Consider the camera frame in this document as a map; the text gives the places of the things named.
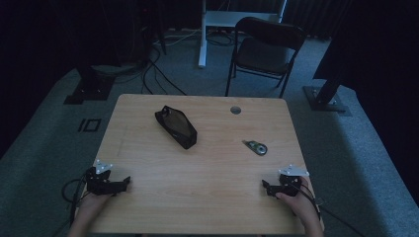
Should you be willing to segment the green correction tape dispenser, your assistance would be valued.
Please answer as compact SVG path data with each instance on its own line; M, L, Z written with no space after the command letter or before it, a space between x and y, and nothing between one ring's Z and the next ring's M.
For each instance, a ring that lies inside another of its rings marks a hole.
M255 140L243 140L242 143L259 156L264 156L268 152L268 147Z

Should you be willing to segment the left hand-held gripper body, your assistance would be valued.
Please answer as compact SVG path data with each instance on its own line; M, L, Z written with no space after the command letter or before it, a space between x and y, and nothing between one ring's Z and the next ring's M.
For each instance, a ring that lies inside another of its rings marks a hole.
M109 177L112 168L112 164L97 159L95 164L85 173L87 191L97 196L110 194L112 191Z

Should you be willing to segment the black folding chair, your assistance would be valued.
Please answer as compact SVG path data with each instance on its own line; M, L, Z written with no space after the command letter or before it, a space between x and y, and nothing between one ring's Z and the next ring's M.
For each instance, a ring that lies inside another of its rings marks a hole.
M307 37L294 25L245 17L234 27L234 49L229 65L224 95L229 94L231 79L236 72L276 79L284 95L294 61Z

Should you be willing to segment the black mesh pencil case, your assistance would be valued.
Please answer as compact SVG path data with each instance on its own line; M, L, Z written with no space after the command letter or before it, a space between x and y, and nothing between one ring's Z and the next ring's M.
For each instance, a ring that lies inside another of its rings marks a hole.
M184 149L190 149L197 143L198 132L182 111L164 106L154 115L158 123Z

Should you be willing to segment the white desk frame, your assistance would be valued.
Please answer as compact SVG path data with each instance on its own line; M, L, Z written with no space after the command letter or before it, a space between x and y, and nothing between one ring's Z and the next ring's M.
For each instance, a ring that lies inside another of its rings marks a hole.
M280 23L284 18L288 0L279 0L279 10L276 13L257 13L257 12L237 12L237 11L221 11L208 10L207 0L202 0L202 17L201 17L201 46L198 60L198 66L205 68L207 65L207 27L224 27L232 28L244 17L255 17L263 20L274 21Z

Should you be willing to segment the person's right hand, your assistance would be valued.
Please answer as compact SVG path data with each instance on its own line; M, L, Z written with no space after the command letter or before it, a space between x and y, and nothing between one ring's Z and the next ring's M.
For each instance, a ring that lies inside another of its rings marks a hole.
M296 196L290 197L284 193L276 193L276 197L292 209L304 227L314 226L320 223L315 207L304 194L298 193Z

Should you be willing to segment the black stand with base plate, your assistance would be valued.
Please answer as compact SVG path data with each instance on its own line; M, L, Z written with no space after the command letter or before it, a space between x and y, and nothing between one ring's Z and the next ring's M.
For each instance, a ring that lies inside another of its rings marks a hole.
M321 87L304 86L302 88L310 108L318 112L334 112L340 117L350 117L352 114L350 109L345 106L337 91L341 85L341 80L326 80Z
M85 101L107 101L116 80L115 76L103 75L91 66L77 67L80 81L64 105L82 105Z

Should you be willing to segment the person's left hand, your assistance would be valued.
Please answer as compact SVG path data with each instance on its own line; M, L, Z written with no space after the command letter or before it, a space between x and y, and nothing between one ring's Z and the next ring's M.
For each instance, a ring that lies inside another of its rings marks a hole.
M95 194L88 194L82 199L77 216L95 218L105 207L110 197L111 195L97 196Z

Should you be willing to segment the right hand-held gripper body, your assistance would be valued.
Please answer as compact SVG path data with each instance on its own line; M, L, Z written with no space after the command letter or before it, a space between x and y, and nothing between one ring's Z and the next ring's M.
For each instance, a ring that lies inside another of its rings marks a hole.
M285 168L281 168L278 170L279 174L279 182L281 186L284 188L283 193L295 197L298 194L300 186L302 184L301 177L308 177L309 172L290 164Z

